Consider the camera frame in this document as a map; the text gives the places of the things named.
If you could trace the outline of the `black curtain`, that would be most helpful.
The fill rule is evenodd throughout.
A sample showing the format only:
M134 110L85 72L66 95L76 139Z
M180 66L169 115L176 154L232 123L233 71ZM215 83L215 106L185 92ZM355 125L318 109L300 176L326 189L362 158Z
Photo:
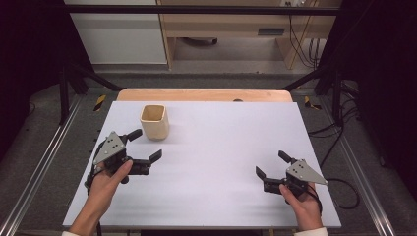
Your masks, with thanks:
M91 70L71 16L57 8L64 0L0 0L0 161L30 112L33 94L60 82L78 93L88 86L71 63Z
M322 62L334 59L358 84L376 147L417 201L417 0L341 0L340 8Z

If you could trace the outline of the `person's right hand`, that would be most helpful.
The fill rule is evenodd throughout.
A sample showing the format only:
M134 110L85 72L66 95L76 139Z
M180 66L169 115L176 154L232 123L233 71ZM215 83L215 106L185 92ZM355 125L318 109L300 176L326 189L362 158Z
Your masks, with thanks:
M303 194L296 198L283 184L279 186L279 190L281 195L291 205L300 231L323 226L319 205L312 196Z

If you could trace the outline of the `black chair base leg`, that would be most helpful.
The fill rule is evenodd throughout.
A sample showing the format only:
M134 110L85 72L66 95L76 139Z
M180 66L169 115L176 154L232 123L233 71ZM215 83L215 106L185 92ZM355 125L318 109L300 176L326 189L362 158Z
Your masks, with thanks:
M183 41L192 45L216 45L218 39L215 37L183 37Z

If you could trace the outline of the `black horizontal frame bar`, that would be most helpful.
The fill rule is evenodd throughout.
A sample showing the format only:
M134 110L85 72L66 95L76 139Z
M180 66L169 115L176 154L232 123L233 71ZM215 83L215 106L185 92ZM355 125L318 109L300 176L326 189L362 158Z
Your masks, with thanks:
M249 6L174 6L174 5L64 5L69 13L97 14L206 14L206 15L295 15L337 16L339 8L249 7Z

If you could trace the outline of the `white cabinet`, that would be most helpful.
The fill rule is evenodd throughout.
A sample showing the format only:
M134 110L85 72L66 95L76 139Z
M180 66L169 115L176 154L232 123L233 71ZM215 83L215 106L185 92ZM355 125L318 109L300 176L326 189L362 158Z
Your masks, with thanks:
M165 64L158 14L71 14L93 65Z

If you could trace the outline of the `wooden desk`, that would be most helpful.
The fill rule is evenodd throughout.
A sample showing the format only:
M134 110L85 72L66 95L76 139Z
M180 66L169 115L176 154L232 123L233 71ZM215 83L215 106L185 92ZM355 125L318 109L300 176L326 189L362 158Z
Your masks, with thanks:
M342 0L156 0L158 5L317 7L337 8ZM276 40L283 61L293 69L300 60L301 45L308 38L325 40L334 16L287 15L189 15L162 14L164 36L180 37L269 37Z

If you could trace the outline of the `black slanted frame strut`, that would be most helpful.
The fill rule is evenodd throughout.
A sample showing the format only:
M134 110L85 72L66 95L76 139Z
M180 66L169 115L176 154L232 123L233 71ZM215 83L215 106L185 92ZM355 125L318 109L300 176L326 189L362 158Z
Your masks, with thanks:
M105 78L97 75L95 72L93 72L91 70L88 70L88 69L86 69L86 68L84 68L84 67L82 67L78 64L70 63L69 66L72 67L75 71L81 73L83 76L86 76L90 79L93 79L94 81L96 81L97 83L105 86L108 89L111 89L113 91L123 90L122 87L119 87L119 86L107 81Z
M286 91L293 91L294 89L297 89L298 87L306 84L307 82L313 80L313 79L317 79L320 76L322 76L323 74L325 74L327 71L329 70L329 65L324 65L323 67L320 67L316 70L314 70L313 72L303 76L301 79L298 79L297 81L283 87L280 88L280 90L286 90Z

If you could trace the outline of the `person's left hand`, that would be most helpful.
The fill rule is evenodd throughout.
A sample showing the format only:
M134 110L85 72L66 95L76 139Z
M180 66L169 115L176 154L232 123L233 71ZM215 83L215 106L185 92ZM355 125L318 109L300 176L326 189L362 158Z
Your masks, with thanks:
M95 176L86 202L89 210L101 214L108 210L119 184L128 176L132 165L133 161L128 160L112 175L102 171Z

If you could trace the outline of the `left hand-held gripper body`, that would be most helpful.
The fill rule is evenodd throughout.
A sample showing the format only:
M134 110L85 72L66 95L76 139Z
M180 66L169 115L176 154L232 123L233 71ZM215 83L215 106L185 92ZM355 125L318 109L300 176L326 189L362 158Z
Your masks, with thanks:
M123 143L121 138L122 136L119 136L116 132L112 131L99 145L92 162L92 176L95 176L103 170L106 170L110 174L114 174L128 160L133 161L129 174L140 174L140 163L127 155L127 143Z

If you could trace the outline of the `black upright frame post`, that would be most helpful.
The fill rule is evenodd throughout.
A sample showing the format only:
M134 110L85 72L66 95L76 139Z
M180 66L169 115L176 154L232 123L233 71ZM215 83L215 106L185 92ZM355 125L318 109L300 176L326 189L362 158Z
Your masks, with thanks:
M332 106L331 115L336 126L341 126L340 115L340 94L341 94L341 79L337 69L334 70L334 79L332 83Z
M59 72L59 90L60 90L60 107L61 118L60 125L63 125L69 116L69 97L68 97L68 82L65 77L65 68L62 68Z

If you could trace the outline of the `cream square cup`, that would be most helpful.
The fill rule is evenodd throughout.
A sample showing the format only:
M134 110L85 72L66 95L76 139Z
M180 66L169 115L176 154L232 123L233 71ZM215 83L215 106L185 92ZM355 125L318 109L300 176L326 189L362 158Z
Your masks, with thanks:
M169 135L167 109L161 104L147 104L143 107L140 120L149 140L162 141Z

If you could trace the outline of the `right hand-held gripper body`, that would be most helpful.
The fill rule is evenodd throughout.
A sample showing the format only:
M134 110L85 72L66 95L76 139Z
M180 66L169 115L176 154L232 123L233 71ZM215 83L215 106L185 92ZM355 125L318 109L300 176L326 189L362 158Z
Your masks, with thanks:
M285 170L285 178L272 179L263 174L265 192L280 195L279 186L283 184L298 198L308 192L310 183L328 184L328 180L310 167L304 159L285 158L284 161L290 163L290 166Z

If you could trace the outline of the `yellow black tape marker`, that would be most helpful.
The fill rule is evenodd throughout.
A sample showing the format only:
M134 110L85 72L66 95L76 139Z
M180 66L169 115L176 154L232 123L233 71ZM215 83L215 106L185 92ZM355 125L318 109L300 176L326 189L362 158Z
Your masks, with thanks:
M311 102L309 96L304 96L304 104L305 104L305 107L312 108L312 109L315 109L315 110L322 110L322 107L320 105L313 104Z
M106 98L105 94L102 94L102 95L99 96L99 98L97 99L96 104L93 108L93 111L99 111L100 110L105 98Z

